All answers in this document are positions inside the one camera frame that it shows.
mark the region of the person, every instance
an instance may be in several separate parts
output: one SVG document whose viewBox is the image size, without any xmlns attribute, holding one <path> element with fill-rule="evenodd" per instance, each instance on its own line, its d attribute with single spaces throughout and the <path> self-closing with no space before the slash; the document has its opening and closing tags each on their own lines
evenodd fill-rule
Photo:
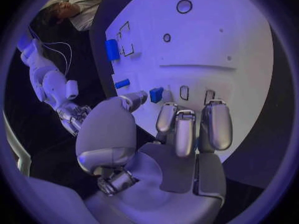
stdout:
<svg viewBox="0 0 299 224">
<path fill-rule="evenodd" d="M 45 8 L 44 20 L 50 26 L 70 19 L 78 31 L 88 30 L 102 0 L 60 1 Z"/>
</svg>

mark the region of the grey shirt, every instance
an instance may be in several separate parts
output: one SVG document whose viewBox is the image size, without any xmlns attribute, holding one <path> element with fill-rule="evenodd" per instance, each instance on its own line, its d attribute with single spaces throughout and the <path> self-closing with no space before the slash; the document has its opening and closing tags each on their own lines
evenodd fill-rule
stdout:
<svg viewBox="0 0 299 224">
<path fill-rule="evenodd" d="M 102 0 L 69 0 L 80 7 L 80 13 L 70 18 L 71 23 L 78 31 L 88 30 Z"/>
</svg>

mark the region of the hole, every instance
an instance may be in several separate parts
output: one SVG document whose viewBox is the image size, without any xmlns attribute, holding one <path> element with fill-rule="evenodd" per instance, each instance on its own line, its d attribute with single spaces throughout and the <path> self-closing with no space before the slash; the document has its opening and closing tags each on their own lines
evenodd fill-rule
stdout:
<svg viewBox="0 0 299 224">
<path fill-rule="evenodd" d="M 170 40 L 171 40 L 171 36 L 167 33 L 167 34 L 165 34 L 165 35 L 163 36 L 163 40 L 164 40 L 165 42 L 170 42 Z"/>
<path fill-rule="evenodd" d="M 181 0 L 177 3 L 176 10 L 181 14 L 188 13 L 192 10 L 192 2 L 189 0 Z"/>
</svg>

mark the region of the circular hole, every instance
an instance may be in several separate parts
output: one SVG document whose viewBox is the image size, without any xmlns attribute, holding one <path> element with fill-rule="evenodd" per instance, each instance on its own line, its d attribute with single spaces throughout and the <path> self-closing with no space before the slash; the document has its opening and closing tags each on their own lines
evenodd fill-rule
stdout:
<svg viewBox="0 0 299 224">
<path fill-rule="evenodd" d="M 192 2 L 189 0 L 181 0 L 177 3 L 176 10 L 182 14 L 190 12 L 192 10 Z"/>
<path fill-rule="evenodd" d="M 165 34 L 165 35 L 163 36 L 163 40 L 164 40 L 165 42 L 170 42 L 170 40 L 171 40 L 171 36 L 167 33 L 167 34 Z"/>
</svg>

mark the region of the man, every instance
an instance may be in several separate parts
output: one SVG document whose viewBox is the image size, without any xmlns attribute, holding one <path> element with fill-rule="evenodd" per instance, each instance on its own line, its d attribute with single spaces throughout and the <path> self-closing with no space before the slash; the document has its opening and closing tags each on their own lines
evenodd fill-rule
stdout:
<svg viewBox="0 0 299 224">
<path fill-rule="evenodd" d="M 57 2 L 45 9 L 44 19 L 49 25 L 70 19 L 78 31 L 88 30 L 102 0 L 69 0 Z"/>
</svg>

